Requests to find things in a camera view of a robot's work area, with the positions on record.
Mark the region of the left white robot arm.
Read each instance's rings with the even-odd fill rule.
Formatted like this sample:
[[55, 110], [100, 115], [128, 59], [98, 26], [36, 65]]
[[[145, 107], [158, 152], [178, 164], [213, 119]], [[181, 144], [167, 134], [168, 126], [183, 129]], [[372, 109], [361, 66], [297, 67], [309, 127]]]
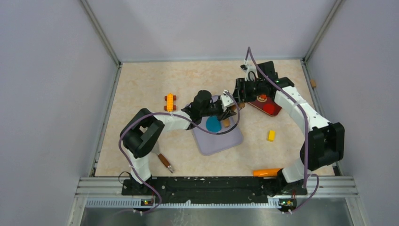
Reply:
[[143, 108], [121, 131], [118, 146], [126, 157], [134, 180], [133, 189], [139, 194], [150, 191], [151, 172], [148, 154], [155, 147], [162, 132], [191, 130], [200, 127], [202, 118], [215, 116], [219, 121], [236, 115], [240, 99], [225, 90], [216, 99], [207, 90], [200, 90], [194, 99], [183, 109], [171, 113], [152, 113]]

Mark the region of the lavender plastic tray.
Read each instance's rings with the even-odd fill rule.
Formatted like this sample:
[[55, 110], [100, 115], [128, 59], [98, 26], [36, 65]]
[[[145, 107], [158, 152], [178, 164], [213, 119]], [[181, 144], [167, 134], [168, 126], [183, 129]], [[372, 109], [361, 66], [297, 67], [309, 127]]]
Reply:
[[235, 112], [236, 104], [230, 108], [232, 110], [232, 125], [227, 129], [222, 126], [222, 129], [218, 133], [209, 132], [206, 129], [206, 120], [208, 117], [203, 117], [200, 122], [193, 122], [193, 124], [188, 126], [188, 130], [192, 132], [197, 147], [202, 155], [213, 155], [242, 143], [243, 135], [238, 128], [239, 118], [236, 121], [233, 119], [237, 114]]

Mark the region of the blue dough piece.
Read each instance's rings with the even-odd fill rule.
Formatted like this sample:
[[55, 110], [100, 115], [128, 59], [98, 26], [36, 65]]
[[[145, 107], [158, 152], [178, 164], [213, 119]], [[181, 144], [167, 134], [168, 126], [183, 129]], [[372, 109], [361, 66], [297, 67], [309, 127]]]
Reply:
[[216, 116], [210, 116], [206, 120], [206, 129], [209, 132], [218, 133], [222, 129], [221, 122]]

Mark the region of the wooden rolling pin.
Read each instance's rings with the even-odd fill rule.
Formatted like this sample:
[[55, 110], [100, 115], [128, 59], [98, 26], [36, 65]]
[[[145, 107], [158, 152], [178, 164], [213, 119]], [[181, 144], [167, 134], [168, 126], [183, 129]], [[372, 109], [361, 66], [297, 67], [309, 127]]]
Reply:
[[[239, 103], [239, 110], [245, 107], [245, 103]], [[228, 117], [221, 121], [223, 128], [227, 129], [232, 125], [231, 117]]]

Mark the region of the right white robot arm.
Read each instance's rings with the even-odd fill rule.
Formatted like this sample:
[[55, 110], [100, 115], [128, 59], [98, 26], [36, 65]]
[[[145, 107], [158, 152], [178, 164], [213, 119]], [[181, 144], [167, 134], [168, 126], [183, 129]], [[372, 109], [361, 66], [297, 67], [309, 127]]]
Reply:
[[236, 79], [233, 96], [238, 103], [249, 103], [265, 95], [285, 110], [305, 136], [300, 157], [277, 173], [276, 188], [288, 194], [311, 172], [343, 158], [345, 129], [321, 116], [298, 92], [287, 77], [279, 78], [274, 63], [258, 65], [247, 62], [240, 68], [244, 78]]

